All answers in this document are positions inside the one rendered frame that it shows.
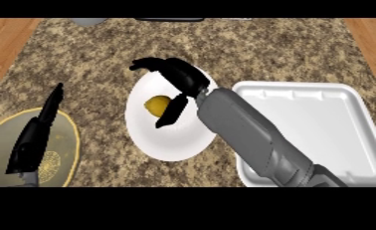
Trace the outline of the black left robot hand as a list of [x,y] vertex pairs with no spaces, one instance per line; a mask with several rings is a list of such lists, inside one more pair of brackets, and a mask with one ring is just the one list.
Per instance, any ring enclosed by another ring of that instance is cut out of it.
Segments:
[[40,114],[30,119],[17,139],[6,174],[34,172],[39,169],[62,99],[64,84],[59,83],[46,100]]

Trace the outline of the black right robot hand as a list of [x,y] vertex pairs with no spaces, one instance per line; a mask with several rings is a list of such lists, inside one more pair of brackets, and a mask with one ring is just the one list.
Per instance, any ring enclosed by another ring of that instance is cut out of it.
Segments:
[[169,104],[155,127],[163,128],[179,121],[189,104],[189,98],[194,98],[197,104],[197,117],[207,129],[213,131],[211,124],[205,122],[205,119],[200,115],[204,103],[211,96],[211,91],[208,90],[210,79],[203,71],[188,61],[179,58],[161,59],[157,57],[133,60],[130,70],[136,71],[138,69],[160,72],[166,80],[180,91]]

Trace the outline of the yellow lemon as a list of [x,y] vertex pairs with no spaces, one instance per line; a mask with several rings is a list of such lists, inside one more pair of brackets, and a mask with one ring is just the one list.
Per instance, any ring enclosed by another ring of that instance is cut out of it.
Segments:
[[161,117],[170,105],[169,96],[154,96],[145,103],[145,108],[155,117]]

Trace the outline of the white plate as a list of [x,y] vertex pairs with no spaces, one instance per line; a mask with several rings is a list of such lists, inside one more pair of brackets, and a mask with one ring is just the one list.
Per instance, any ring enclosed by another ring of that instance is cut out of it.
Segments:
[[216,134],[205,127],[197,116],[195,99],[188,99],[188,106],[177,122],[157,128],[158,118],[145,108],[154,96],[180,94],[160,72],[146,72],[132,89],[126,122],[132,140],[144,153],[163,161],[182,161],[197,156],[211,144]]

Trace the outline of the white tray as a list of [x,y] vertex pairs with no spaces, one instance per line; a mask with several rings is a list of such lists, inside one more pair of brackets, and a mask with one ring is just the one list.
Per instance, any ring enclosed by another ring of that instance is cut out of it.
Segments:
[[344,84],[242,81],[232,87],[285,138],[347,185],[376,187],[376,123]]

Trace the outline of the grey round object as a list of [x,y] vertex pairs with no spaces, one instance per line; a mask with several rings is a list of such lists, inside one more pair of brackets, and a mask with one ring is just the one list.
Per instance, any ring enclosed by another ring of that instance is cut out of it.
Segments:
[[71,18],[71,20],[80,26],[95,26],[102,24],[108,18]]

